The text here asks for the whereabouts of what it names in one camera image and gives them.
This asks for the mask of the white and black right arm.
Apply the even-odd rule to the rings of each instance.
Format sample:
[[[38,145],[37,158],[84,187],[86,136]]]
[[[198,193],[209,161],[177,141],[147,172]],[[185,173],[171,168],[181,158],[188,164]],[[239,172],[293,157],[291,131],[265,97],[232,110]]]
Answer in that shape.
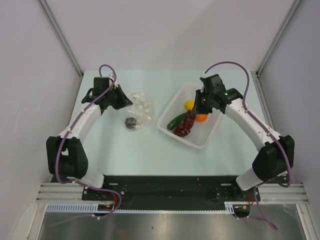
[[[211,114],[219,111],[232,119],[253,142],[257,156],[251,168],[236,179],[230,188],[231,196],[242,201],[249,190],[266,183],[276,176],[287,172],[287,184],[292,183],[291,169],[294,165],[295,141],[290,135],[280,133],[262,121],[247,105],[246,95],[235,88],[226,89],[218,74],[203,74],[203,86],[195,92],[193,112]]]

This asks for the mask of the green fake vegetable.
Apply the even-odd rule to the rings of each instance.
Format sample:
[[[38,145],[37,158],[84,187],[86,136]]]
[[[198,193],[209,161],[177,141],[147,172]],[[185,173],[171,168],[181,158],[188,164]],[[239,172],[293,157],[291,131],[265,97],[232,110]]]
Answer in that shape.
[[[166,129],[172,131],[181,121],[183,121],[188,116],[187,112],[181,113],[172,119],[166,126]]]

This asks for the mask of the dark round fake fruit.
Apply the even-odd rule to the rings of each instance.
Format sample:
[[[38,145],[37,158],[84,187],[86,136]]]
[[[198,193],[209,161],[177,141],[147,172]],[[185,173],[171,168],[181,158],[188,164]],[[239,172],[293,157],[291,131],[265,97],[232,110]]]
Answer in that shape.
[[[135,129],[137,126],[137,119],[135,117],[127,117],[124,123],[128,129]]]

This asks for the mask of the clear zip top bag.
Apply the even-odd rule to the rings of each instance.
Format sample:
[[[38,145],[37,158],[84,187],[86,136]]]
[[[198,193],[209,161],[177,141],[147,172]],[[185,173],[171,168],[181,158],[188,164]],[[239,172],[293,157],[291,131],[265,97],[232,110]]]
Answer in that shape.
[[[129,130],[142,129],[152,123],[155,113],[155,105],[151,95],[142,90],[130,90],[126,96],[132,101],[133,105],[122,108],[119,111],[119,116],[124,122],[124,126],[125,119],[130,117],[136,118],[137,124],[135,129]]]

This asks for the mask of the dark purple fake grapes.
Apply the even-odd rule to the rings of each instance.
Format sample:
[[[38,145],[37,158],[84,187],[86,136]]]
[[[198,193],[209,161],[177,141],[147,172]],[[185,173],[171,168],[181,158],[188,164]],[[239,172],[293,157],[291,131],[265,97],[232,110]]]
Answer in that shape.
[[[181,138],[186,137],[190,134],[191,129],[194,125],[196,119],[196,115],[192,113],[192,110],[187,111],[187,116],[184,120],[182,120],[173,130],[172,132]]]

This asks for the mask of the yellow fake fruit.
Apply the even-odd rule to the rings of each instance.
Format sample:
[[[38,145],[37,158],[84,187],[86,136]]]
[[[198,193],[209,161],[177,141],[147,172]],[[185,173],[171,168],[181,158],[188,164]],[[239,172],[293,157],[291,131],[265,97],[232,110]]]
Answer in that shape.
[[[187,100],[184,102],[184,108],[187,111],[191,111],[194,107],[195,101],[194,100]]]

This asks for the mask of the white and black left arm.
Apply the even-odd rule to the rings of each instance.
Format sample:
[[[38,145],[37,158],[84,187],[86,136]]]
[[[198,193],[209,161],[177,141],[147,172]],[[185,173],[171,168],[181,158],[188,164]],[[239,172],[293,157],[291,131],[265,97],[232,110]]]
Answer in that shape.
[[[58,136],[46,140],[48,170],[59,183],[77,181],[93,187],[93,194],[100,200],[110,196],[111,188],[104,184],[104,175],[89,166],[83,142],[108,107],[120,110],[132,104],[114,77],[94,78],[93,87],[81,100],[78,116]]]

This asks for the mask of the orange fake fruit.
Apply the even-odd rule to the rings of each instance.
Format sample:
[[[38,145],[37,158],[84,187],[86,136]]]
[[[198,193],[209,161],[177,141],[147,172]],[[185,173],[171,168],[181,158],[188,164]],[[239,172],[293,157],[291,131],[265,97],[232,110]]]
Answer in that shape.
[[[195,120],[197,122],[204,122],[208,118],[207,114],[197,114]]]

